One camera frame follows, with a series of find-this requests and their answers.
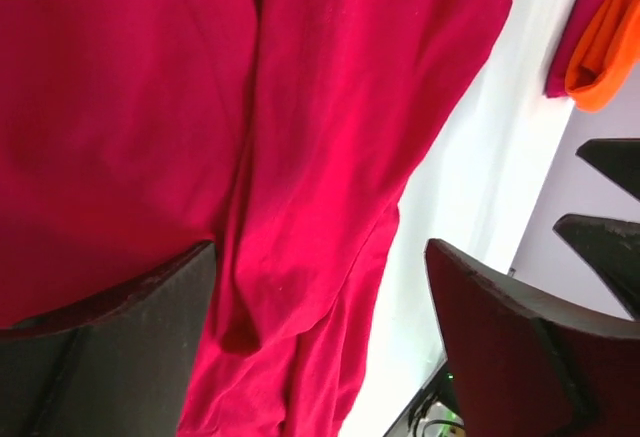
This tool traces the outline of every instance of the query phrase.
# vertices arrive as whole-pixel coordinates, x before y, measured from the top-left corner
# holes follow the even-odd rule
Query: cable
[[[464,425],[459,424],[458,422],[454,422],[453,420],[433,419],[428,421],[424,425],[424,427],[422,428],[422,435],[425,435],[425,430],[433,425],[449,425],[451,427],[455,427],[456,429],[464,430]]]
[[[413,428],[413,437],[418,437],[418,427],[420,422],[427,417],[429,409],[436,402],[438,395],[431,392],[424,400],[422,400],[417,408],[413,410],[413,415],[409,417],[409,428]]]

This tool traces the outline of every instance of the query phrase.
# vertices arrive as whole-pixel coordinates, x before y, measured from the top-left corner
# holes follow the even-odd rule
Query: red fabric
[[[214,238],[180,435],[335,435],[397,200],[511,1],[0,0],[0,324]]]
[[[605,0],[576,0],[571,9],[571,15],[567,20],[567,25],[562,32],[562,37],[558,43],[553,60],[549,66],[545,94],[547,97],[566,97],[565,76],[569,61],[573,52],[578,46],[580,37],[587,29],[589,22]]]

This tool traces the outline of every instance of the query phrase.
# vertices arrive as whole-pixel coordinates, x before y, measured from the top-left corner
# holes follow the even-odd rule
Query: pink cloth
[[[578,45],[587,25],[595,15],[604,0],[576,0],[564,33],[558,43],[553,61],[549,67],[545,94],[547,97],[565,97],[564,77],[569,66],[569,60]]]
[[[0,327],[213,239],[180,437],[336,436],[400,194],[511,2],[0,0]]]

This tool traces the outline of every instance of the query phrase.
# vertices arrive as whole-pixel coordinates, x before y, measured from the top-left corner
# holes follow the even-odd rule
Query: light purple wall
[[[551,230],[567,213],[640,221],[640,202],[575,156],[581,144],[595,137],[640,138],[640,67],[603,111],[571,115],[513,268],[516,278],[549,293],[626,317],[590,268]]]

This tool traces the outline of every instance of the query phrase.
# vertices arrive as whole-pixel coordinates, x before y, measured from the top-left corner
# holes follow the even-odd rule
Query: hanging garment
[[[580,37],[603,2],[604,0],[576,0],[573,5],[569,20],[567,20],[567,25],[549,66],[545,86],[547,97],[564,97],[567,95],[567,91],[564,88],[564,79],[569,60],[576,45],[578,45]]]
[[[0,0],[0,325],[214,239],[180,435],[335,435],[397,201],[512,0]]]
[[[262,2],[250,142],[181,437],[337,434],[400,194],[512,0]]]
[[[640,58],[640,0],[605,0],[580,38],[565,85],[576,105],[602,109]]]

